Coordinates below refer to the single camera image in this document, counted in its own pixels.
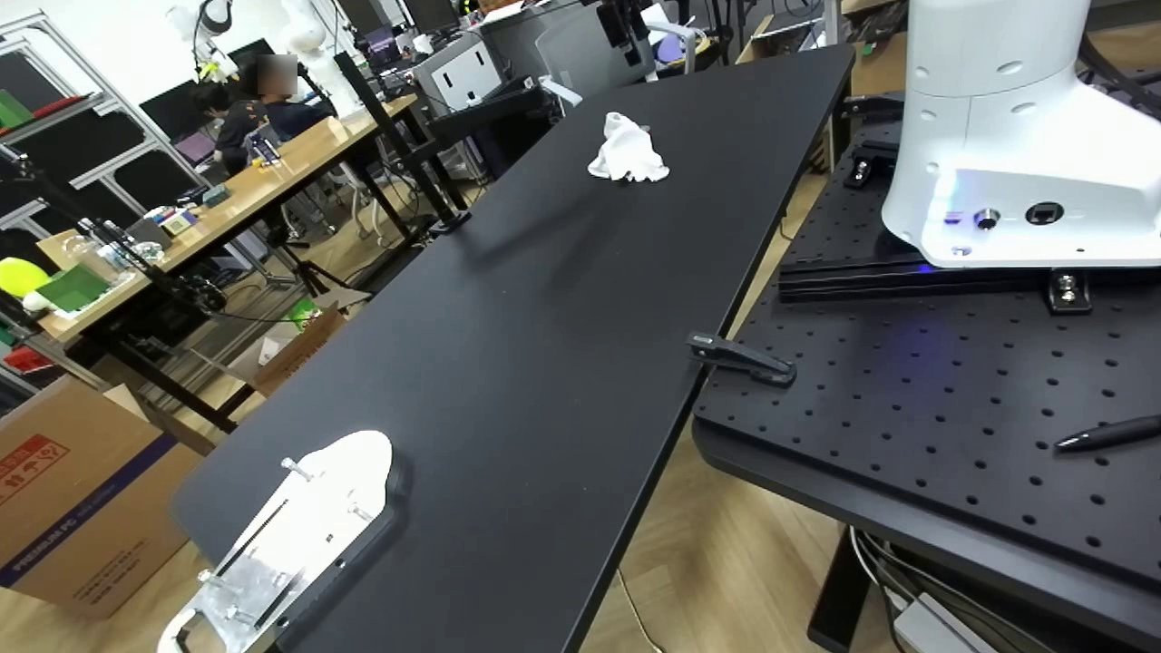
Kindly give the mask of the white cloth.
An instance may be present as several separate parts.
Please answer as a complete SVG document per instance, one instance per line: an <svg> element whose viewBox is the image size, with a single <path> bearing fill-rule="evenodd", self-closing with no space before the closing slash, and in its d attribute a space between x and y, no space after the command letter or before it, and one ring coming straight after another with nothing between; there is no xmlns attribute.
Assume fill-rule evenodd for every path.
<svg viewBox="0 0 1161 653"><path fill-rule="evenodd" d="M659 182L670 168L655 152L650 132L620 112L607 112L604 144L598 149L587 173L616 182Z"/></svg>

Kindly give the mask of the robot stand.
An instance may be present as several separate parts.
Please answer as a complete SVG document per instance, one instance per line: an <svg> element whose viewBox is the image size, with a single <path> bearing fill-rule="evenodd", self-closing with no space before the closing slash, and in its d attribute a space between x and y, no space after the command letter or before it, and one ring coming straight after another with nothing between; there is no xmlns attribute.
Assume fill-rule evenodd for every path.
<svg viewBox="0 0 1161 653"><path fill-rule="evenodd" d="M1161 414L1161 271L1103 271L1091 311L1012 290L781 301L796 265L886 263L882 175L825 185L738 331L791 387L713 373L706 462L1044 613L1051 648L1161 653L1161 437L1058 453L1087 426Z"/></svg>

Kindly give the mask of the black articulated stand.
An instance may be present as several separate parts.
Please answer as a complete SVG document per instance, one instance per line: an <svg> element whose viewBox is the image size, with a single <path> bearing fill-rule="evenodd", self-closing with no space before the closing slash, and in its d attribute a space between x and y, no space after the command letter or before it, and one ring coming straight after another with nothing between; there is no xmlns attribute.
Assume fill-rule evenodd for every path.
<svg viewBox="0 0 1161 653"><path fill-rule="evenodd" d="M38 168L23 152L3 143L0 143L0 185L26 186L27 189L34 192L35 198L42 200L46 207L53 208L55 211L62 211L75 227L82 227L82 218L88 216L82 206L75 202L71 192L64 191L62 185L55 182L53 175ZM91 231L104 243L111 244L113 249L116 249L122 257L132 264L134 270L140 272L142 277L147 278L151 284L170 294L170 297L174 297L175 301L204 316L219 316L219 311L215 311L211 306L204 302L204 297L200 297L199 290L192 288L181 278L167 277L154 263L140 256L121 232L104 227L103 220L95 220Z"/></svg>

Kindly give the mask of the black clamp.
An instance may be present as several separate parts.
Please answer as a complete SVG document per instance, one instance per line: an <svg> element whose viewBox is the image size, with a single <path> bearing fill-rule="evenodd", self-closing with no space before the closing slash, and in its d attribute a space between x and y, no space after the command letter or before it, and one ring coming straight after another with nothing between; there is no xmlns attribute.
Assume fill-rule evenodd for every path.
<svg viewBox="0 0 1161 653"><path fill-rule="evenodd" d="M716 368L747 373L755 382L789 387L796 380L795 364L717 335L691 332L686 338L686 346L694 360Z"/></svg>

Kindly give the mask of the grey computer case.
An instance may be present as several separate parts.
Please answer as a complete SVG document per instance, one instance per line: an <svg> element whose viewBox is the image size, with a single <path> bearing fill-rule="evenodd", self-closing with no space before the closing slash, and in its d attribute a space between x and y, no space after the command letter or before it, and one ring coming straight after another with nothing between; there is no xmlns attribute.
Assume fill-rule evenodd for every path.
<svg viewBox="0 0 1161 653"><path fill-rule="evenodd" d="M477 33L461 33L411 69L414 85L438 117L478 105L502 87L502 72Z"/></svg>

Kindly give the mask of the black tripod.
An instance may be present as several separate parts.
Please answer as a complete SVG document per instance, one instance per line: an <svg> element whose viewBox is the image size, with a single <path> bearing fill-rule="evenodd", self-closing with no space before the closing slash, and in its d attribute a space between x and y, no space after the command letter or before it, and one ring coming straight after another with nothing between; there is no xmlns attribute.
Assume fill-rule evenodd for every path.
<svg viewBox="0 0 1161 653"><path fill-rule="evenodd" d="M300 257L296 249L307 249L308 244L303 241L293 241L286 224L275 223L274 227L267 227L265 241L273 247L275 254L282 254L286 258L287 268L295 277L298 277L307 293L315 300L322 300L323 303L333 300L333 304L345 308L372 297L370 293L356 290L336 274Z"/></svg>

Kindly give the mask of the small cardboard box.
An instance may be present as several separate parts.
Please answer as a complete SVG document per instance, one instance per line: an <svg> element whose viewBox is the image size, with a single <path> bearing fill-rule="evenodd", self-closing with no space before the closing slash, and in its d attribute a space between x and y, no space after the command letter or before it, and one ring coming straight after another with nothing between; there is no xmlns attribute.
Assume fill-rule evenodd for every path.
<svg viewBox="0 0 1161 653"><path fill-rule="evenodd" d="M346 315L330 307L308 320L305 326L289 323L271 326L228 364L229 375L269 397L346 323Z"/></svg>

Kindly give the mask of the silver metal plate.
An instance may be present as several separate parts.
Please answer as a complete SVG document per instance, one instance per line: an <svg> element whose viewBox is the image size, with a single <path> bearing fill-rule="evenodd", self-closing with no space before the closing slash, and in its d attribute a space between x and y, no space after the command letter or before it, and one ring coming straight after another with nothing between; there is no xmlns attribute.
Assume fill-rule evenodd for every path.
<svg viewBox="0 0 1161 653"><path fill-rule="evenodd" d="M200 572L199 591L163 627L157 653L194 653L188 637L200 625L221 653L271 653L385 529L388 435L356 431L281 464L282 483L219 565Z"/></svg>

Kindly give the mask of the wooden table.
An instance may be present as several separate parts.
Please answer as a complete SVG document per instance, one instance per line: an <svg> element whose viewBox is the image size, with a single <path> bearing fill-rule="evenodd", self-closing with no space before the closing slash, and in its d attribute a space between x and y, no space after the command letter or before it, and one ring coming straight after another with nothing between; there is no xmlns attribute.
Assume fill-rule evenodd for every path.
<svg viewBox="0 0 1161 653"><path fill-rule="evenodd" d="M205 404L190 389L183 387L149 360L130 351L124 338L111 330L111 321L134 297L150 287L174 292L180 273L196 258L212 249L224 247L241 231L253 227L259 211L281 204L303 191L308 182L347 158L356 145L368 143L380 135L395 135L398 122L414 125L411 112L417 100L413 95L375 106L373 112L356 112L342 121L330 119L316 124L294 138L281 150L282 160L265 168L250 168L228 182L229 198L210 210L200 210L195 227L180 234L170 254L158 266L156 277L140 272L124 284L104 293L75 317L50 313L36 321L39 332L57 343L66 344L77 337L87 337L137 375L153 383L163 393L223 433L232 433L236 422L231 412L219 406Z"/></svg>

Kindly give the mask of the person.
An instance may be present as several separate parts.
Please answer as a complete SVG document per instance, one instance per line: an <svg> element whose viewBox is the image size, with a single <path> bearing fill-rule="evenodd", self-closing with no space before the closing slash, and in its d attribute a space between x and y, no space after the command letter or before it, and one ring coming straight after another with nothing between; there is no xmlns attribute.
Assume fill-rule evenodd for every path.
<svg viewBox="0 0 1161 653"><path fill-rule="evenodd" d="M294 101L298 82L295 60L283 53L248 55L239 69L238 82L199 82L190 92L192 105L208 117L219 119L214 158L229 177L248 167L248 134L271 127L277 139L287 141L308 128L336 116L322 101Z"/></svg>

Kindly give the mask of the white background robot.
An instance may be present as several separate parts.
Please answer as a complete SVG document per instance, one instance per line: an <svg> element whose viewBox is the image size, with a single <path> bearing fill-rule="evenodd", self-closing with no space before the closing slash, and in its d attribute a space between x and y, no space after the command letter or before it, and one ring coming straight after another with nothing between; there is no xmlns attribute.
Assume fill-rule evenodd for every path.
<svg viewBox="0 0 1161 653"><path fill-rule="evenodd" d="M192 74L196 82L237 82L240 63L215 42L235 26L236 0L180 0L170 5L165 17L180 42L190 50ZM277 42L298 63L302 80L316 96L327 101L340 119L365 108L356 92L337 66L336 55L351 53L348 38L340 34L345 13L337 8L332 24L324 24L313 0L279 0L284 21L277 28Z"/></svg>

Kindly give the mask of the grey power strip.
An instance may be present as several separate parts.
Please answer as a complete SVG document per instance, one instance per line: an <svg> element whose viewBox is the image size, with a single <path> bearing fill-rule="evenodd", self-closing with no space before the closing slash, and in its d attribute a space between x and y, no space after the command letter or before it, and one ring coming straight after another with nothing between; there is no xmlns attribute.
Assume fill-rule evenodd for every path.
<svg viewBox="0 0 1161 653"><path fill-rule="evenodd" d="M895 636L913 653L998 653L983 637L925 593L893 619L893 627Z"/></svg>

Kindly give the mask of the green mat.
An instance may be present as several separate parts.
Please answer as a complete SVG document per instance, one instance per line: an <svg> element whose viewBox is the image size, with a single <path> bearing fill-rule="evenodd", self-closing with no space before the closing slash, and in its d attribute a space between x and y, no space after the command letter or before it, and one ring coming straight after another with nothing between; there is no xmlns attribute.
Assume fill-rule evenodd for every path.
<svg viewBox="0 0 1161 653"><path fill-rule="evenodd" d="M58 272L41 285L36 293L55 309L74 313L91 306L111 289L111 284L84 264Z"/></svg>

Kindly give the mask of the large cardboard box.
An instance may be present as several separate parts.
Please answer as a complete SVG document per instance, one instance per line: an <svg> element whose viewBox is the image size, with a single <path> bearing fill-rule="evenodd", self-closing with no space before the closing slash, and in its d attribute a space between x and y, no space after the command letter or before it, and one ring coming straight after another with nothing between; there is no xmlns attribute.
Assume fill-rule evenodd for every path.
<svg viewBox="0 0 1161 653"><path fill-rule="evenodd" d="M187 541L171 498L214 443L59 376L0 418L0 588L108 619Z"/></svg>

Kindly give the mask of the black pen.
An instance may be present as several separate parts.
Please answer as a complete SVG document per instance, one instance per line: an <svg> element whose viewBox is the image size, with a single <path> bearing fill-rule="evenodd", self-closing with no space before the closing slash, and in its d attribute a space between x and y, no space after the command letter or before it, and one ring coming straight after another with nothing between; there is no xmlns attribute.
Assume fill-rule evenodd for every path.
<svg viewBox="0 0 1161 653"><path fill-rule="evenodd" d="M1149 414L1067 435L1061 442L1054 443L1054 450L1060 453L1091 452L1125 443L1149 442L1158 437L1161 437L1161 414Z"/></svg>

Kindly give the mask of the yellow green ball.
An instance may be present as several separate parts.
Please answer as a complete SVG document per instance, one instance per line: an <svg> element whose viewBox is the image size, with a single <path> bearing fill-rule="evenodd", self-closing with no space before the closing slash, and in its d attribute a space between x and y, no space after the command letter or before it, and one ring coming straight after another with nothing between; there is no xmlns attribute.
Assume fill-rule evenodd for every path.
<svg viewBox="0 0 1161 653"><path fill-rule="evenodd" d="M34 263L14 257L0 259L0 290L16 300L24 300L51 280L53 278Z"/></svg>

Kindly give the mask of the black aluminium rail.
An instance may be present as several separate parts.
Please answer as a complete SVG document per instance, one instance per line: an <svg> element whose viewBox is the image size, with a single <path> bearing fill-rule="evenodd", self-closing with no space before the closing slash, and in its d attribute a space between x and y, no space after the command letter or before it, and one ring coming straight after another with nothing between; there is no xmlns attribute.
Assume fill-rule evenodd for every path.
<svg viewBox="0 0 1161 653"><path fill-rule="evenodd" d="M1040 292L1047 268L938 268L917 254L810 260L784 266L776 288L784 303Z"/></svg>

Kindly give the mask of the aluminium frame shelf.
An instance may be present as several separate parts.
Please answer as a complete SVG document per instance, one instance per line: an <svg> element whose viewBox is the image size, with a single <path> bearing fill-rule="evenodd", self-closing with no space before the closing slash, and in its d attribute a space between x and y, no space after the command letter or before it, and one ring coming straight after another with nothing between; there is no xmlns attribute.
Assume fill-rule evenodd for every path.
<svg viewBox="0 0 1161 653"><path fill-rule="evenodd" d="M161 125L43 12L0 20L0 146L28 155L84 210L117 227L205 185Z"/></svg>

